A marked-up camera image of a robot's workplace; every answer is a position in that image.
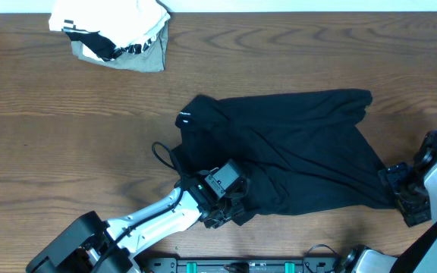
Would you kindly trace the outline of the black t-shirt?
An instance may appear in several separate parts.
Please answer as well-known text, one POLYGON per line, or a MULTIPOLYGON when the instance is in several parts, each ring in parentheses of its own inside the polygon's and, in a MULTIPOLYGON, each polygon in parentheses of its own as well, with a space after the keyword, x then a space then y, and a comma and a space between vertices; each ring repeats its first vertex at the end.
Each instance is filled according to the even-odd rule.
POLYGON ((383 163, 357 129, 364 89, 214 99, 196 96, 176 117, 174 149, 187 172, 235 161, 249 179, 245 224, 256 215, 303 215, 347 206, 392 209, 383 163))

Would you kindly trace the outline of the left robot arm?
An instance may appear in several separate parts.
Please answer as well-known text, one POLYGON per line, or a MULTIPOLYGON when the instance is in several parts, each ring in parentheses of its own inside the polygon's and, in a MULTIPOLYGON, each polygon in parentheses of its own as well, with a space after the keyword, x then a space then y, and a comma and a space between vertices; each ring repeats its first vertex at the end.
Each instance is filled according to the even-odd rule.
POLYGON ((219 228, 244 213, 249 180, 233 160, 178 181, 160 201, 102 220, 81 215, 27 265, 36 272, 141 272, 138 254, 161 239, 201 222, 219 228))

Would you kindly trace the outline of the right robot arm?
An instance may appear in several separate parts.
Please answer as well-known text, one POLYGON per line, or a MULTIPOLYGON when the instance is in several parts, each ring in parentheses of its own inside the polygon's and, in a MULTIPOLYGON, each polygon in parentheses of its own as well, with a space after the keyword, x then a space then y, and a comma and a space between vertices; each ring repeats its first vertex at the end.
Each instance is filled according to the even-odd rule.
POLYGON ((411 166, 402 162, 381 170, 379 176, 409 228, 428 221, 432 226, 398 257, 360 245, 334 271, 437 272, 437 130, 425 135, 411 166))

